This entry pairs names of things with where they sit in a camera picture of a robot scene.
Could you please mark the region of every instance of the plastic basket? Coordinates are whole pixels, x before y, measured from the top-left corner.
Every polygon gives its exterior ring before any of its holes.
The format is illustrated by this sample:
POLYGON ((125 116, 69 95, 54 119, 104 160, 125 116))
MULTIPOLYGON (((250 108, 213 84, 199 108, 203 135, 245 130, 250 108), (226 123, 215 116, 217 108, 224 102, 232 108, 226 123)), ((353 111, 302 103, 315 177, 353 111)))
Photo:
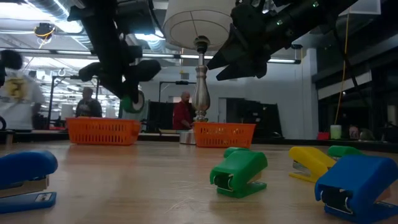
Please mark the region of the plastic basket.
POLYGON ((255 124, 202 123, 194 125, 198 147, 245 147, 253 139, 255 124))
POLYGON ((137 141, 139 121, 109 118, 67 118, 70 142, 129 146, 137 141))

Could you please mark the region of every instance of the table surface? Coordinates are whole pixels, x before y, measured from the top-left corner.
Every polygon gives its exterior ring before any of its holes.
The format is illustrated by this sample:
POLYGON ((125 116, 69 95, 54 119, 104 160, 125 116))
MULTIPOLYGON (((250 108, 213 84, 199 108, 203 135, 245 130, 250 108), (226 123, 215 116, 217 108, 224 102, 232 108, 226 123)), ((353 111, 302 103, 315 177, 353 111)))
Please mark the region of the table surface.
MULTIPOLYGON (((346 223, 323 211, 323 204, 315 201, 314 184, 288 176, 294 171, 290 146, 251 147, 267 156, 261 178, 267 188, 241 199, 219 195, 210 185, 210 170, 221 162, 224 149, 176 142, 117 147, 59 141, 0 146, 0 156, 31 149, 49 150, 58 159, 48 188, 58 193, 57 204, 0 215, 2 224, 346 223)), ((398 154, 366 154, 398 161, 398 154)), ((397 182, 387 202, 398 204, 397 182)), ((398 223, 398 216, 381 223, 398 223)))

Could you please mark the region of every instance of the lamp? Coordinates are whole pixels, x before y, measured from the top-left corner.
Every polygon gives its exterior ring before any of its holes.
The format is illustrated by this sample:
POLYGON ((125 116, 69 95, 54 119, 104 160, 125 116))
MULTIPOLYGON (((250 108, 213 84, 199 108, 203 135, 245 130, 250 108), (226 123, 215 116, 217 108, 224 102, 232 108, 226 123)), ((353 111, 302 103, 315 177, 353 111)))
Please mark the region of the lamp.
POLYGON ((235 0, 169 0, 163 26, 166 41, 199 54, 197 84, 192 98, 197 114, 195 121, 207 121, 206 110, 210 107, 205 53, 218 50, 227 40, 233 7, 235 0))

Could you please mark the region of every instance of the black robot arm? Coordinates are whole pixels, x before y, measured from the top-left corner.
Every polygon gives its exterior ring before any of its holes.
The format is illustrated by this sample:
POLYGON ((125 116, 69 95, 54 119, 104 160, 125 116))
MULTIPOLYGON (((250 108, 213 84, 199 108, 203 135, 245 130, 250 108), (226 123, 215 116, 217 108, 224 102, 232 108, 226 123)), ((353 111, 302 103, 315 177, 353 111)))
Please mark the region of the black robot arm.
POLYGON ((132 33, 155 33, 148 1, 84 0, 83 4, 83 9, 71 8, 68 21, 81 21, 99 63, 82 68, 79 77, 88 81, 97 75, 101 85, 117 97, 138 103, 139 82, 151 80, 161 69, 156 60, 135 65, 142 57, 141 46, 128 46, 125 40, 132 33))
POLYGON ((227 66, 218 80, 242 77, 261 78, 267 73, 267 61, 282 48, 320 26, 325 33, 335 29, 339 14, 357 0, 274 0, 276 6, 289 4, 280 12, 262 13, 253 0, 237 0, 231 12, 229 37, 208 62, 211 70, 227 66))

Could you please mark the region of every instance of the person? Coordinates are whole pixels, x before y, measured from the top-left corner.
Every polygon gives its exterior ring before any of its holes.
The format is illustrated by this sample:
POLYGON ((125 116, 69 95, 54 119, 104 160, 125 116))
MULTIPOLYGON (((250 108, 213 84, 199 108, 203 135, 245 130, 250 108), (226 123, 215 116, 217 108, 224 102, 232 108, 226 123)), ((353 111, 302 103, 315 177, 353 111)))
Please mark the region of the person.
POLYGON ((83 99, 79 101, 76 107, 76 117, 89 116, 102 118, 101 103, 96 99, 92 99, 93 92, 92 88, 84 87, 83 99))
POLYGON ((7 129, 32 130, 32 118, 39 113, 44 95, 35 80, 21 71, 20 53, 3 50, 0 55, 5 71, 4 85, 0 87, 0 116, 6 120, 7 129))
POLYGON ((174 106, 173 112, 173 129, 189 130, 192 128, 192 118, 189 111, 189 92, 185 91, 181 94, 181 101, 174 106))

